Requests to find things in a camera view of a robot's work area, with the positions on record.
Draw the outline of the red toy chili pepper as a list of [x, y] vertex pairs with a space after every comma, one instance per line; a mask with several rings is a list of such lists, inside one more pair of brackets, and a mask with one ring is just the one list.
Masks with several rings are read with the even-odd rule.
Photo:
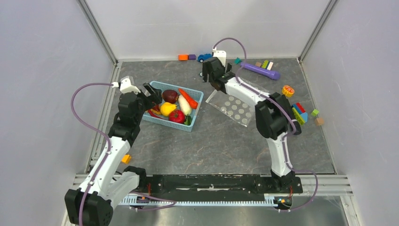
[[155, 111], [154, 109], [150, 109], [147, 112], [148, 112], [148, 114], [151, 117], [158, 118], [158, 119], [163, 119], [163, 120], [167, 120], [168, 121], [168, 117], [167, 116], [162, 115], [160, 112]]

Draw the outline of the white toy radish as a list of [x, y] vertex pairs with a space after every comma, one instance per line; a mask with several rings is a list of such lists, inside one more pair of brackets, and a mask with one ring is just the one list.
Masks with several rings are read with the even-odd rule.
[[192, 108], [191, 108], [191, 106], [189, 105], [188, 101], [183, 97], [183, 95], [179, 95], [178, 103], [180, 106], [180, 110], [183, 112], [183, 114], [185, 116], [184, 124], [191, 125], [191, 123], [192, 123], [192, 117], [191, 117]]

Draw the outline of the green white block cluster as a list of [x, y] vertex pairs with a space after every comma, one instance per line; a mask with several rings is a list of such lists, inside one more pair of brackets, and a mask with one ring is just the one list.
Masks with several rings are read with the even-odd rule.
[[273, 64], [274, 63], [272, 61], [264, 60], [262, 63], [261, 62], [256, 62], [255, 66], [261, 67], [261, 68], [266, 69], [266, 70], [271, 70], [272, 67], [273, 67]]

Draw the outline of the dark red toy fruit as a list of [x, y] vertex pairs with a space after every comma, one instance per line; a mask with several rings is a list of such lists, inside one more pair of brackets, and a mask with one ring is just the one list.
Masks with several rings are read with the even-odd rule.
[[175, 104], [178, 101], [179, 94], [175, 90], [167, 89], [162, 92], [162, 98], [165, 102]]

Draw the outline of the red toy tomato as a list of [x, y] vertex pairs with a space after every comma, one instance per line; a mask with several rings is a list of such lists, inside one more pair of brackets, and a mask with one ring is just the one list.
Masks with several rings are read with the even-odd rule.
[[184, 113], [178, 109], [171, 112], [170, 115], [168, 116], [169, 121], [175, 122], [175, 123], [180, 123], [180, 124], [184, 124], [185, 118], [186, 118], [186, 116], [184, 115]]

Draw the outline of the orange toy block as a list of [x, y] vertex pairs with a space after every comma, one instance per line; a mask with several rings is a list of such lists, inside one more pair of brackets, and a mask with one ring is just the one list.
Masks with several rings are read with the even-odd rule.
[[187, 54], [178, 55], [178, 60], [179, 61], [187, 61], [187, 60], [189, 60], [189, 55], [187, 55]]

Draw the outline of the clear polka dot zip bag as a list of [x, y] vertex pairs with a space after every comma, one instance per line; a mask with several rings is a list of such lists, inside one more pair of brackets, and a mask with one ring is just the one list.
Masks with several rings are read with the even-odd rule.
[[245, 83], [255, 89], [257, 93], [240, 86], [235, 79], [232, 80], [233, 84], [226, 88], [227, 93], [223, 93], [218, 85], [211, 83], [214, 91], [208, 97], [206, 103], [210, 104], [236, 123], [247, 127], [251, 120], [255, 118], [255, 105], [257, 102], [264, 100], [264, 97], [259, 95], [259, 93], [265, 96], [269, 96], [270, 93], [265, 88], [248, 80], [243, 78], [240, 80], [242, 84]]

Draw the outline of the purple toy flashlight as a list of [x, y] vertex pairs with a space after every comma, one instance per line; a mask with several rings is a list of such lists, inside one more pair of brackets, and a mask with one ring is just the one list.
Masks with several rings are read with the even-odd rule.
[[268, 77], [269, 79], [272, 79], [272, 80], [279, 80], [281, 78], [280, 73], [277, 71], [267, 70], [267, 69], [261, 68], [259, 66], [255, 66], [255, 65], [252, 65], [249, 63], [244, 63], [244, 62], [241, 62], [240, 66], [249, 71], [255, 72], [255, 73], [263, 75], [265, 77]]

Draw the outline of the tan cube block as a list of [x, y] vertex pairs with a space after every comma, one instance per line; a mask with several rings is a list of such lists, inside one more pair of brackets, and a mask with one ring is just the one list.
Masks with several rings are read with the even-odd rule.
[[321, 118], [321, 117], [316, 118], [316, 119], [314, 120], [314, 122], [315, 122], [315, 125], [317, 125], [317, 126], [322, 126], [322, 125], [324, 125], [324, 123], [325, 123], [324, 119]]

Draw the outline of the multicolour block stack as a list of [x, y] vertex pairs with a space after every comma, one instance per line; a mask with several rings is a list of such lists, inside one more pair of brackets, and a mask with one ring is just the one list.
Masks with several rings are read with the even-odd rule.
[[308, 121], [308, 113], [302, 107], [300, 103], [292, 104], [292, 110], [296, 120], [300, 125], [304, 125]]

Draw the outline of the green cube block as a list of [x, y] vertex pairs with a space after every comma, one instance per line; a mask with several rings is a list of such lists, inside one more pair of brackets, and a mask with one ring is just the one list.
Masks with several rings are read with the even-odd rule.
[[312, 116], [312, 117], [317, 117], [318, 114], [319, 114], [319, 110], [318, 110], [318, 109], [314, 109], [314, 110], [311, 112], [311, 116]]

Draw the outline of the orange wedge block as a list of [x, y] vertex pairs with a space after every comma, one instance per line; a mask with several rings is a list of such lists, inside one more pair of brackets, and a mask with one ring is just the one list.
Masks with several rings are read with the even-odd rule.
[[121, 162], [124, 164], [129, 164], [131, 161], [132, 156], [130, 154], [126, 154], [123, 156]]

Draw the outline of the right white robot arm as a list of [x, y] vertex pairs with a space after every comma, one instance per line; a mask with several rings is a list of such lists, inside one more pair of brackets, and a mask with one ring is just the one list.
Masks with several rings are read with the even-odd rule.
[[254, 108], [256, 128], [266, 138], [271, 155], [272, 187], [277, 192], [284, 192], [295, 179], [287, 151], [287, 137], [299, 135], [301, 126], [285, 95], [263, 92], [240, 79], [231, 68], [230, 63], [223, 65], [220, 59], [212, 57], [202, 64], [203, 81]]

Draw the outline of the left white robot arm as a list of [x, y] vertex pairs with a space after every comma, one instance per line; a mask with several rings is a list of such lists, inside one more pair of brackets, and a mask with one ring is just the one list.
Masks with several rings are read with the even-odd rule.
[[114, 117], [108, 134], [84, 122], [74, 109], [74, 116], [86, 127], [98, 132], [106, 140], [105, 147], [96, 164], [78, 189], [69, 189], [64, 197], [69, 221], [79, 226], [109, 225], [115, 207], [132, 190], [144, 191], [148, 179], [144, 169], [128, 169], [121, 178], [112, 182], [113, 174], [122, 157], [130, 150], [140, 132], [140, 123], [145, 112], [162, 102], [162, 91], [144, 83], [149, 92], [146, 96], [135, 85], [123, 82], [106, 83], [122, 92], [119, 111]]

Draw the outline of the yellow toy pear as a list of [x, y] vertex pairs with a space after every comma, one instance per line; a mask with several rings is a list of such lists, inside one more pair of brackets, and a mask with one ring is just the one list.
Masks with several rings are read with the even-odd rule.
[[169, 102], [164, 102], [160, 106], [160, 113], [162, 115], [168, 117], [176, 109], [177, 109], [177, 105], [176, 104], [172, 104], [172, 103], [169, 103]]

